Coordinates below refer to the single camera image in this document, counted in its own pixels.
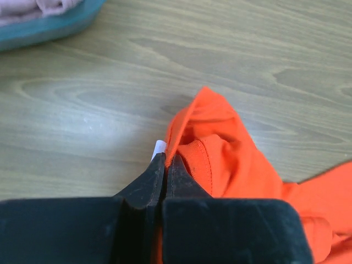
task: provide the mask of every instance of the pink fabric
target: pink fabric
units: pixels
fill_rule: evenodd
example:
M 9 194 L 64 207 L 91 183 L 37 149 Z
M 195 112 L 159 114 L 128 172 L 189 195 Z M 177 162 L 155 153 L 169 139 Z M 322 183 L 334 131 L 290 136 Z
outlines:
M 0 26 L 61 15 L 83 0 L 0 0 Z

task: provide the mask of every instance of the orange t-shirt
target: orange t-shirt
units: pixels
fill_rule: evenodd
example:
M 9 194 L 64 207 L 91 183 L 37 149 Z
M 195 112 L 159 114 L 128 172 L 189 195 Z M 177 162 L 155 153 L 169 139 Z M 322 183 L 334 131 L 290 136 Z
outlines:
M 274 198 L 299 213 L 315 263 L 352 263 L 352 161 L 301 184 L 283 183 L 226 99 L 204 87 L 166 135 L 166 167 L 178 152 L 213 197 Z

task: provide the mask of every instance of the teal basket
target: teal basket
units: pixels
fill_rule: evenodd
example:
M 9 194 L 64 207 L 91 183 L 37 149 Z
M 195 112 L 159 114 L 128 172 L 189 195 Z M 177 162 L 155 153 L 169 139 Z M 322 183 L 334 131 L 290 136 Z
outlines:
M 63 15 L 0 27 L 0 51 L 12 50 L 78 33 L 87 28 L 105 0 L 84 0 Z

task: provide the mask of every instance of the wood grain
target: wood grain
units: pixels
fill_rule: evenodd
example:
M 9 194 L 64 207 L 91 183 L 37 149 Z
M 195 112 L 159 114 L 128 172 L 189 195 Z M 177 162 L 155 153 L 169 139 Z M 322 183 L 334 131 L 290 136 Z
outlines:
M 352 158 L 349 0 L 108 0 L 0 62 L 0 199 L 113 195 L 203 85 L 285 180 Z

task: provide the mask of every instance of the clothing label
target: clothing label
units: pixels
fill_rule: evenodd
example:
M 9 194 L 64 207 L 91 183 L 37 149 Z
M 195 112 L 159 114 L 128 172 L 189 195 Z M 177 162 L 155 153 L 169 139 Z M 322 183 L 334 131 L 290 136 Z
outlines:
M 153 156 L 152 156 L 152 159 L 150 161 L 152 161 L 154 159 L 155 155 L 157 155 L 158 153 L 165 152 L 165 149 L 166 149 L 166 142 L 164 142 L 162 140 L 157 140 L 156 143 L 155 143 Z

